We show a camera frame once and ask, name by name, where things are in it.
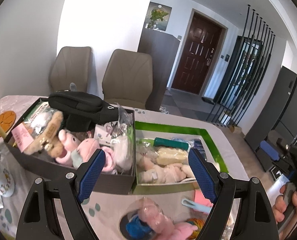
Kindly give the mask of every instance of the brown leather chair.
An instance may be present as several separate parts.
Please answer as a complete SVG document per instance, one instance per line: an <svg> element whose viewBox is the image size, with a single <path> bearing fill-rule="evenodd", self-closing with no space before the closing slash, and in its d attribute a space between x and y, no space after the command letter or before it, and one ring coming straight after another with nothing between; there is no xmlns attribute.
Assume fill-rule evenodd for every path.
<svg viewBox="0 0 297 240"><path fill-rule="evenodd" d="M145 53L116 49L102 81L104 101L145 109L153 89L152 57Z"/></svg>
<svg viewBox="0 0 297 240"><path fill-rule="evenodd" d="M91 64L91 47L63 47L50 69L51 90L69 90L75 83L78 91L87 92Z"/></svg>

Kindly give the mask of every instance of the bolt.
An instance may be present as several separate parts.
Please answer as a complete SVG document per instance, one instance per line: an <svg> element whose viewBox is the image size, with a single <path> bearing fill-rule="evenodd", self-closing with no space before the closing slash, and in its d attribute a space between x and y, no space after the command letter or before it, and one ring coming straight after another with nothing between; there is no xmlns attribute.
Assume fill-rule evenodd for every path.
<svg viewBox="0 0 297 240"><path fill-rule="evenodd" d="M228 174L226 172L221 172L219 175L220 175L220 177L222 179L227 179L228 178Z"/></svg>
<svg viewBox="0 0 297 240"><path fill-rule="evenodd" d="M65 176L67 179L71 179L71 178L73 178L74 177L74 173L72 173L72 172L69 172L68 174L66 174L66 176Z"/></svg>
<svg viewBox="0 0 297 240"><path fill-rule="evenodd" d="M256 178L256 177L252 178L252 181L253 181L255 184L258 184L258 183L259 183L259 179Z"/></svg>
<svg viewBox="0 0 297 240"><path fill-rule="evenodd" d="M40 184L42 181L43 181L42 178L37 178L37 179L35 180L35 183L36 183L36 184Z"/></svg>

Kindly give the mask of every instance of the fanny pack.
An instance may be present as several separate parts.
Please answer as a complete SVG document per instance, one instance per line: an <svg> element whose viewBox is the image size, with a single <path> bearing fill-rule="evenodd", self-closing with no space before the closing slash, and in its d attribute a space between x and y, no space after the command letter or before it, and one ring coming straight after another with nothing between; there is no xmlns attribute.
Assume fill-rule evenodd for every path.
<svg viewBox="0 0 297 240"><path fill-rule="evenodd" d="M66 128L72 132L92 130L96 124L118 120L118 108L101 98L79 91L58 91L48 99L50 107L60 110L66 119Z"/></svg>

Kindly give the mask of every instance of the table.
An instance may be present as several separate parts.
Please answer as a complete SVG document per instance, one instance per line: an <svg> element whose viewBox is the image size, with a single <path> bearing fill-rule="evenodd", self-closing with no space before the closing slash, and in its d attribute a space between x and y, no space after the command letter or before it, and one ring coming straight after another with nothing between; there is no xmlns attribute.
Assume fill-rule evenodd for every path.
<svg viewBox="0 0 297 240"><path fill-rule="evenodd" d="M0 99L0 114L7 110L16 112L16 121L39 97L38 96L6 96ZM187 127L204 128L212 137L217 146L229 174L235 179L249 180L244 167L238 159L234 149L222 131L215 125L203 121L189 119L186 117L162 114L142 109L135 110L135 120L142 122L155 122ZM2 151L2 163L9 169L15 180L15 191L12 197L3 198L4 208L0 209L0 230L15 236L17 224L29 189L38 177L35 174L25 171L15 160L13 155L0 138L0 150ZM186 191L172 194L149 195L174 222L184 221L197 214L181 205L183 198L192 199L194 191ZM93 192L90 198L82 205L90 224L98 235L99 239L123 239L118 225L121 217L130 211L132 204L142 198L141 195L111 195ZM60 200L55 200L58 213L58 220L66 240L73 239L67 226ZM234 201L232 207L233 217L236 217L238 201Z"/></svg>

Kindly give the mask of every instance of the hand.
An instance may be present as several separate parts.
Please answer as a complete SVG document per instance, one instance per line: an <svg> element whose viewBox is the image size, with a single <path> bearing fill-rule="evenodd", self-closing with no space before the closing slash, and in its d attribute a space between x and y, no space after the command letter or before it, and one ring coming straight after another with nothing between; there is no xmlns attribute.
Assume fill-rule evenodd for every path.
<svg viewBox="0 0 297 240"><path fill-rule="evenodd" d="M285 191L285 185L280 188L280 193L283 194L284 191ZM292 196L292 202L293 202L293 205L295 206L295 214L293 218L290 220L289 224L284 229L284 231L280 233L279 235L280 240L284 239L288 235L288 233L292 230L293 226L297 222L297 191L295 191ZM286 207L287 205L283 200L283 196L282 195L278 196L275 200L275 205L272 207L276 223L282 222L284 220L285 216L283 213L285 212Z"/></svg>

